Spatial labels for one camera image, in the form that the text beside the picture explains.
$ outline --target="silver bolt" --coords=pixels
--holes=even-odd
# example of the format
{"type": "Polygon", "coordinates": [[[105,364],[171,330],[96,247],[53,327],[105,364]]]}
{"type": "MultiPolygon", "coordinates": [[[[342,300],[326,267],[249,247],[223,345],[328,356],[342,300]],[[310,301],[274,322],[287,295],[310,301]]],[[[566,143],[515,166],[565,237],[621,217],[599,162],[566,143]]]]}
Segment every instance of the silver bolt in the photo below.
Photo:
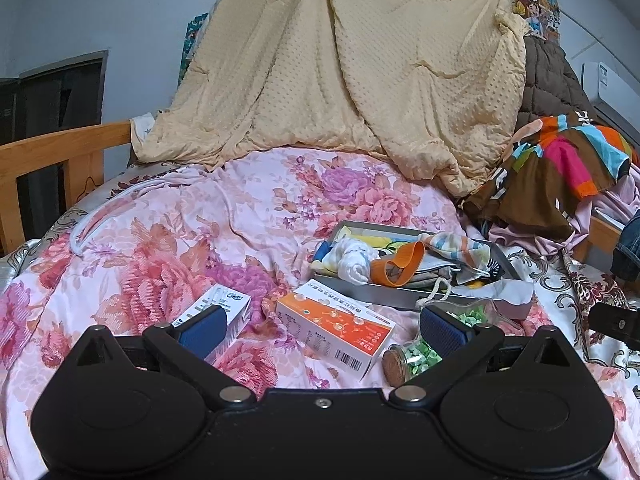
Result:
{"type": "Polygon", "coordinates": [[[316,399],[315,405],[318,408],[322,408],[323,410],[325,410],[332,405],[332,402],[329,399],[316,399]]]}
{"type": "Polygon", "coordinates": [[[244,402],[251,397],[251,390],[244,386],[227,386],[220,390],[220,399],[226,402],[244,402]]]}
{"type": "Polygon", "coordinates": [[[418,402],[419,400],[423,400],[426,396],[427,392],[425,392],[424,388],[421,388],[420,386],[406,384],[405,386],[396,388],[396,397],[398,399],[405,400],[406,402],[418,402]]]}

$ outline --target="yellow blanket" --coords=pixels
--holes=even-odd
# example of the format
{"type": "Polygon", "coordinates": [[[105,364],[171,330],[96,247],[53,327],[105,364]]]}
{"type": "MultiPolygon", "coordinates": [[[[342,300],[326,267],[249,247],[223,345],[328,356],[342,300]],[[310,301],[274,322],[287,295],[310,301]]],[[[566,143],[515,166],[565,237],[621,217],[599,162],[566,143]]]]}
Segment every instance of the yellow blanket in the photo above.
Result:
{"type": "Polygon", "coordinates": [[[463,196],[513,135],[527,25],[512,0],[220,0],[144,162],[303,144],[388,157],[463,196]]]}

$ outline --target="white appliance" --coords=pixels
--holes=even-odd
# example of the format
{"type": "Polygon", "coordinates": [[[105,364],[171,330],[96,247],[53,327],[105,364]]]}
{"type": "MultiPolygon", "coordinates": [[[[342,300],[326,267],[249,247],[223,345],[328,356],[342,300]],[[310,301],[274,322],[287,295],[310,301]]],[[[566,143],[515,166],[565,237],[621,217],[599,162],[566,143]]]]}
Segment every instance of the white appliance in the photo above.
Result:
{"type": "Polygon", "coordinates": [[[582,88],[599,116],[640,150],[640,96],[602,62],[582,66],[582,88]]]}

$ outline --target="white wall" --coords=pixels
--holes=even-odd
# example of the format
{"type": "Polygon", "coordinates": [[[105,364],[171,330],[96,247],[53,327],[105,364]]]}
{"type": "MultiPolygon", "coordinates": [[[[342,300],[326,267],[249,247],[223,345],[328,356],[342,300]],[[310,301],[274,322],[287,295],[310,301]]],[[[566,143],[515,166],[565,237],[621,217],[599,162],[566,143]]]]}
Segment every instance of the white wall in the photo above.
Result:
{"type": "Polygon", "coordinates": [[[609,0],[558,0],[561,10],[575,18],[602,41],[629,68],[627,71],[601,44],[564,14],[560,45],[580,78],[582,64],[602,61],[640,94],[640,30],[609,0]]]}
{"type": "Polygon", "coordinates": [[[0,78],[14,77],[10,69],[10,51],[17,30],[21,0],[0,0],[0,78]]]}
{"type": "MultiPolygon", "coordinates": [[[[24,0],[9,67],[39,66],[108,50],[102,121],[167,107],[175,92],[187,23],[216,0],[24,0]]],[[[0,34],[4,33],[0,22],[0,34]]],[[[124,170],[129,147],[105,152],[105,178],[124,170]]]]}

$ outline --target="pink floral blanket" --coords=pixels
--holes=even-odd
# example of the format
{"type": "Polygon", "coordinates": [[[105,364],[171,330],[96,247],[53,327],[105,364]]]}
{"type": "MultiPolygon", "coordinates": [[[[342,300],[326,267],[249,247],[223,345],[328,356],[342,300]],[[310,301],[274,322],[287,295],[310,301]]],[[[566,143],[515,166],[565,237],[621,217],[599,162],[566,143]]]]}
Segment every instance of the pink floral blanket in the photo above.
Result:
{"type": "MultiPolygon", "coordinates": [[[[257,395],[272,386],[386,388],[380,365],[357,383],[325,364],[279,323],[275,301],[306,280],[318,241],[342,219],[464,232],[436,183],[410,184],[366,155],[277,148],[212,173],[198,166],[189,171],[189,185],[154,186],[122,199],[122,190],[144,178],[106,184],[109,200],[82,232],[81,255],[71,251],[62,229],[0,296],[4,478],[32,480],[46,470],[31,439],[31,411],[87,326],[140,334],[175,319],[213,283],[252,297],[249,325],[215,364],[257,395]]],[[[415,336],[417,314],[376,308],[398,323],[395,342],[415,336]]],[[[546,322],[537,304],[523,329],[530,334],[546,322]]],[[[618,422],[606,471],[637,478],[632,453],[640,456],[634,441],[640,410],[631,405],[637,402],[616,370],[591,368],[618,422]]]]}

